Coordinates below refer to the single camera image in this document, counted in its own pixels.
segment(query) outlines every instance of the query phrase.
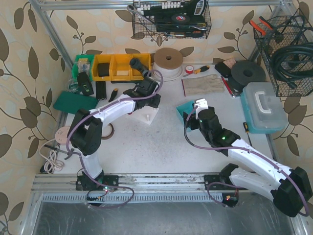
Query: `green storage bin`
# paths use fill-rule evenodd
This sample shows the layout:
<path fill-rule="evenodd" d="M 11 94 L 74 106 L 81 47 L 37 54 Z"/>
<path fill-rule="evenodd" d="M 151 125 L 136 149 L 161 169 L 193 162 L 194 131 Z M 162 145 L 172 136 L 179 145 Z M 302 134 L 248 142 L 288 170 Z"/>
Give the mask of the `green storage bin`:
<path fill-rule="evenodd" d="M 90 62 L 90 70 L 89 70 L 89 79 L 92 82 L 92 75 L 91 75 L 91 68 L 93 64 L 94 55 L 77 55 L 75 58 L 75 63 L 72 69 L 72 76 L 75 82 L 77 82 L 77 76 L 78 76 L 78 66 L 76 62 L 81 58 L 88 58 L 88 61 Z"/>

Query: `box handle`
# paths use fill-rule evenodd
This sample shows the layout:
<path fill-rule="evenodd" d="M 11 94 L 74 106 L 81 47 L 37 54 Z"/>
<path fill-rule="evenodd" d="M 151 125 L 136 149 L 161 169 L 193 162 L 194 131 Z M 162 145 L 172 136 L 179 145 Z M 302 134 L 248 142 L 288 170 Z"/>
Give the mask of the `box handle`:
<path fill-rule="evenodd" d="M 271 114 L 271 110 L 270 109 L 263 109 L 261 101 L 260 101 L 260 95 L 264 95 L 265 92 L 264 91 L 259 91 L 255 93 L 255 99 L 256 99 L 256 103 L 258 104 L 259 109 L 261 110 L 262 113 L 265 114 Z"/>

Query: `yellow storage bin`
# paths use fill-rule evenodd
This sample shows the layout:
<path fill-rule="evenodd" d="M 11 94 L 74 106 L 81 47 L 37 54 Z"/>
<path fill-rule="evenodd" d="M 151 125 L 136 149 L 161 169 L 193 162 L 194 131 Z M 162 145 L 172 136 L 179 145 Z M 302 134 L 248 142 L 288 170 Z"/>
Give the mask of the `yellow storage bin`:
<path fill-rule="evenodd" d="M 105 77 L 99 77 L 98 75 L 98 64 L 101 63 L 109 63 L 111 67 L 111 60 L 112 60 L 113 54 L 106 54 L 106 55 L 95 55 L 93 59 L 93 65 L 91 69 L 92 79 L 93 81 L 99 82 L 99 81 L 111 81 L 112 80 L 112 74 L 109 69 L 109 76 Z"/>
<path fill-rule="evenodd" d="M 143 65 L 145 65 L 149 70 L 151 70 L 151 55 L 149 53 L 133 54 L 133 58 L 138 58 Z M 132 81 L 143 80 L 143 77 L 138 70 L 132 69 L 131 80 Z"/>
<path fill-rule="evenodd" d="M 133 58 L 138 58 L 142 64 L 151 69 L 151 55 L 143 54 L 101 54 L 95 55 L 91 74 L 93 81 L 140 81 L 143 80 L 141 73 L 133 70 L 129 62 Z M 98 76 L 98 64 L 109 63 L 109 76 Z"/>

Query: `teal box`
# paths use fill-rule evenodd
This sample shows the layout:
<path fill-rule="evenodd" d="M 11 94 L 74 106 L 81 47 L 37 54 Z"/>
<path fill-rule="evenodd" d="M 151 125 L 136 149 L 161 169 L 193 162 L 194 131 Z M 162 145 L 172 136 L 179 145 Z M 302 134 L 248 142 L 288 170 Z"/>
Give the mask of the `teal box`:
<path fill-rule="evenodd" d="M 176 113 L 177 113 L 177 116 L 178 116 L 180 122 L 182 123 L 182 125 L 184 125 L 183 112 L 186 112 L 187 114 L 189 114 L 193 109 L 193 106 L 192 106 L 193 103 L 195 103 L 195 102 L 193 100 L 191 100 L 187 103 L 184 103 L 184 104 L 176 107 Z"/>
<path fill-rule="evenodd" d="M 78 66 L 77 66 L 77 61 L 81 58 L 87 58 L 88 61 L 90 62 L 90 69 L 89 69 L 89 79 L 92 82 L 92 75 L 91 75 L 91 68 L 92 68 L 92 64 L 93 64 L 93 59 L 94 59 L 94 55 L 77 55 L 75 58 L 75 63 L 73 65 L 73 69 L 72 69 L 72 76 L 73 76 L 73 80 L 74 82 L 77 82 L 77 76 L 78 76 Z"/>

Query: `teal plastic container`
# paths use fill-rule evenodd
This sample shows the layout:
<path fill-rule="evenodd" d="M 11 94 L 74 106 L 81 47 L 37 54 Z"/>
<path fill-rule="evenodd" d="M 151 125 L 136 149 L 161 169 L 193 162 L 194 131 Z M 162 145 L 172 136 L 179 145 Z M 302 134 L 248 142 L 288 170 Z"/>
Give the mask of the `teal plastic container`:
<path fill-rule="evenodd" d="M 183 112 L 186 112 L 187 114 L 189 114 L 193 109 L 193 106 L 192 106 L 193 103 L 194 103 L 194 101 L 191 100 L 187 103 L 184 103 L 184 104 L 176 107 L 176 113 L 177 113 L 177 116 L 178 116 L 180 122 L 182 123 L 182 125 L 184 125 Z"/>
<path fill-rule="evenodd" d="M 90 62 L 90 70 L 89 70 L 88 76 L 89 76 L 90 81 L 92 81 L 91 68 L 92 68 L 92 64 L 93 64 L 94 55 L 77 55 L 76 56 L 75 63 L 73 65 L 73 69 L 72 69 L 73 80 L 74 80 L 74 82 L 77 82 L 77 76 L 78 76 L 77 61 L 81 58 L 87 58 L 88 61 Z"/>
<path fill-rule="evenodd" d="M 272 134 L 287 126 L 286 113 L 271 83 L 249 83 L 240 99 L 250 133 Z"/>

